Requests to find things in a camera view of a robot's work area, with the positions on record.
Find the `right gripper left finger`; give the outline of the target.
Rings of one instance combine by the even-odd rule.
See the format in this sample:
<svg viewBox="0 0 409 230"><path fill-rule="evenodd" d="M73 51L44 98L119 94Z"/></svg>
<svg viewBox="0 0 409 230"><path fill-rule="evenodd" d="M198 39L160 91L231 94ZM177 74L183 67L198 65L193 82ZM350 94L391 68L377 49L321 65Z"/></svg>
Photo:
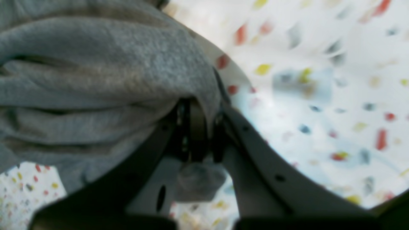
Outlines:
<svg viewBox="0 0 409 230"><path fill-rule="evenodd" d="M182 99L127 159L95 182L35 213L30 230L176 230L169 218L180 168L203 158L206 122Z"/></svg>

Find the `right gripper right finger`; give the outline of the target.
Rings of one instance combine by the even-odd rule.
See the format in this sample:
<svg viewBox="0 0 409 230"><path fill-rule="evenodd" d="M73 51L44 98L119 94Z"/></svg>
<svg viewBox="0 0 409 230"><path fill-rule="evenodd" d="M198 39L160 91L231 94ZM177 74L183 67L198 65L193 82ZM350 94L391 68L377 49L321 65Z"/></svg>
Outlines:
<svg viewBox="0 0 409 230"><path fill-rule="evenodd" d="M241 114L222 102L215 158L234 184L234 230L381 230L369 211L327 191L282 159Z"/></svg>

